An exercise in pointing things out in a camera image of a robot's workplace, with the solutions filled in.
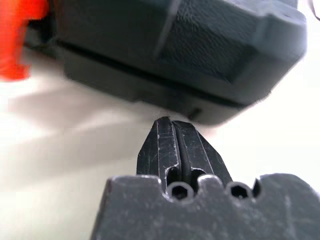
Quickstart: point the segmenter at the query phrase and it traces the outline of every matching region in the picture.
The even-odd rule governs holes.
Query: scratches
[[[158,148],[158,151],[159,151],[159,122],[156,121],[156,132],[157,132],[157,136],[158,136],[158,141],[156,141],[157,143],[157,148]],[[158,176],[160,176],[160,166],[159,166],[159,154],[158,154]]]
[[[291,198],[289,195],[285,195],[285,217],[286,217],[286,224],[287,224],[287,233],[290,237],[294,240],[298,240],[297,234],[296,234],[296,228],[294,226],[294,220],[292,217],[292,203]]]
[[[224,161],[222,160],[220,154],[217,151],[215,152],[215,157],[221,165],[225,165]]]

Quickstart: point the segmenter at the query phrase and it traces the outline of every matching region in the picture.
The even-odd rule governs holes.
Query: white surface
[[[320,22],[308,53],[265,101],[199,131],[236,181],[292,173],[320,192]],[[135,173],[153,121],[165,115],[64,78],[54,60],[25,51],[32,78],[0,83],[0,239],[88,240],[105,182]]]

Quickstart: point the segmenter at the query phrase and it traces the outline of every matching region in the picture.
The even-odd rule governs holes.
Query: round hole
[[[167,188],[167,194],[179,201],[187,200],[194,197],[194,190],[185,182],[173,182]]]

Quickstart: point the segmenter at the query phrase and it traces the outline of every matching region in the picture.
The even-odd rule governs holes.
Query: orange object
[[[0,76],[6,81],[29,76],[29,66],[19,63],[27,25],[48,11],[47,0],[0,0]]]

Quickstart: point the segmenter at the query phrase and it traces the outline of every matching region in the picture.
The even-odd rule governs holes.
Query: hexagonal hole
[[[238,199],[245,199],[248,197],[247,189],[239,185],[231,187],[231,194]]]
[[[172,188],[172,196],[178,200],[188,197],[188,190],[183,186],[175,186]]]

